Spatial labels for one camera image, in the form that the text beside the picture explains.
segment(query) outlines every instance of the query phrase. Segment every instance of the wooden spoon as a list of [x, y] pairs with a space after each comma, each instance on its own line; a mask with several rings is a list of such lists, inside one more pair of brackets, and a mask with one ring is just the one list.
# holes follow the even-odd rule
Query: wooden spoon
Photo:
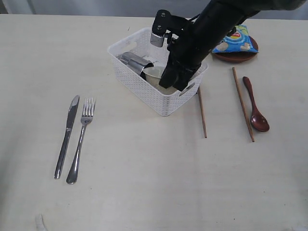
[[250, 118], [251, 125], [258, 131], [268, 131], [270, 126], [266, 120], [266, 118], [259, 112], [256, 102], [254, 99], [254, 94], [252, 91], [252, 85], [248, 77], [243, 77], [243, 82], [245, 87], [248, 90], [248, 94], [251, 100], [252, 113]]

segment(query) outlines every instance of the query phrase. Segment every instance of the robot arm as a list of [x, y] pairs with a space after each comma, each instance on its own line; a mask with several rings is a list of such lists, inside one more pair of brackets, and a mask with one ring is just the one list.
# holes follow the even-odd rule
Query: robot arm
[[306, 0], [211, 0], [195, 22], [159, 10], [152, 26], [151, 43], [170, 51], [159, 85], [182, 91], [202, 60], [234, 27], [266, 10], [294, 10]]

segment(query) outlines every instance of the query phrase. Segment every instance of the chopstick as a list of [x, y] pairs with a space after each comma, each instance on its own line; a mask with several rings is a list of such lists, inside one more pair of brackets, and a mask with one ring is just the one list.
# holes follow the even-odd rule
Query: chopstick
[[246, 124], [247, 124], [247, 128], [248, 128], [248, 131], [249, 131], [249, 135], [251, 137], [251, 141], [255, 142], [255, 138], [254, 138], [254, 135], [252, 133], [252, 129], [251, 129], [251, 126], [250, 126], [250, 123], [249, 123], [249, 118], [248, 118], [248, 115], [247, 115], [247, 112], [246, 112], [245, 104], [244, 104], [243, 99], [242, 99], [242, 93], [241, 93], [241, 89], [240, 89], [240, 86], [239, 86], [239, 83], [238, 83], [235, 67], [232, 68], [232, 71], [233, 71], [233, 76], [234, 76], [234, 80], [235, 80], [237, 93], [239, 94], [243, 114], [244, 114], [245, 121], [246, 121]]
[[202, 104], [202, 96], [201, 96], [200, 87], [198, 88], [198, 97], [199, 97], [199, 103], [200, 103], [200, 109], [201, 109], [201, 117], [202, 117], [202, 126], [203, 126], [204, 138], [207, 138], [206, 126], [205, 126], [205, 114], [204, 114], [204, 111], [203, 111], [203, 104]]

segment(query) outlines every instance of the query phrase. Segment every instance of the brown plate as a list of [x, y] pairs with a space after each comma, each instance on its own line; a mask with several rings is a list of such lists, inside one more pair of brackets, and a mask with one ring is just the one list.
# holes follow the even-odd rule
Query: brown plate
[[[252, 46], [258, 51], [259, 47], [257, 42], [250, 37], [250, 41]], [[231, 53], [212, 53], [213, 56], [217, 57], [218, 59], [231, 62], [231, 63], [241, 63], [247, 60], [252, 59], [257, 55], [255, 52], [231, 52]]]

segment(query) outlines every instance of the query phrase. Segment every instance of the table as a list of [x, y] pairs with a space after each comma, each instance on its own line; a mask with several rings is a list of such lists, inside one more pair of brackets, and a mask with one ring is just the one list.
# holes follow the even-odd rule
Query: table
[[[0, 230], [286, 231], [308, 225], [307, 21], [247, 20], [237, 64], [270, 124], [251, 143], [231, 64], [206, 58], [198, 97], [160, 117], [115, 79], [109, 45], [152, 18], [0, 15]], [[247, 92], [244, 101], [250, 110]], [[53, 179], [70, 101], [97, 99], [78, 182]]]

